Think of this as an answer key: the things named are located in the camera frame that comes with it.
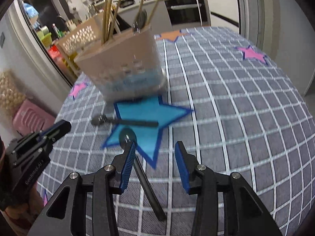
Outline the person left hand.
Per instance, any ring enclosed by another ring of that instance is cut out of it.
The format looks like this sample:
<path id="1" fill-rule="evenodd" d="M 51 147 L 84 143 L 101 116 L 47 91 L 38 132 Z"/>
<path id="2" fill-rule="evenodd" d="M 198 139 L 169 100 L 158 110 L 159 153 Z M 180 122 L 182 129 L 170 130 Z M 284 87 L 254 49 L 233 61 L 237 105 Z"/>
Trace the person left hand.
<path id="1" fill-rule="evenodd" d="M 43 208 L 43 199 L 34 186 L 26 203 L 9 206 L 1 213 L 16 235 L 27 235 Z"/>

